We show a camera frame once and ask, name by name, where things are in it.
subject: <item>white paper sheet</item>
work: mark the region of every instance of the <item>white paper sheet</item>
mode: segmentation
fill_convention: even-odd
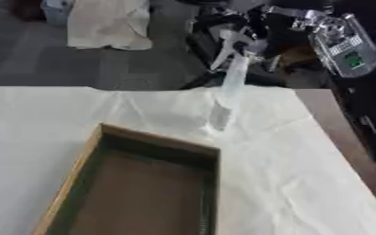
[[[100,122],[222,149],[219,235],[376,235],[376,199],[293,91],[246,87],[224,137],[213,90],[0,88],[0,235],[29,234]]]
[[[147,50],[148,0],[76,0],[68,19],[68,46]]]

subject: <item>table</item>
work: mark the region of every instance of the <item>table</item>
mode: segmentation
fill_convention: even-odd
[[[105,122],[220,147],[219,235],[376,235],[375,197],[294,91],[245,87],[241,116],[212,137],[215,91],[0,87],[0,234],[31,232]]]

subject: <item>floor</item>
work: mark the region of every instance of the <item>floor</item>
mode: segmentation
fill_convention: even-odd
[[[193,11],[175,1],[151,4],[155,11],[149,37],[154,46],[143,51],[69,48],[66,28],[21,22],[0,7],[0,85],[178,89],[204,70],[184,44],[185,21]],[[296,73],[287,81],[292,88],[317,88],[312,77]]]

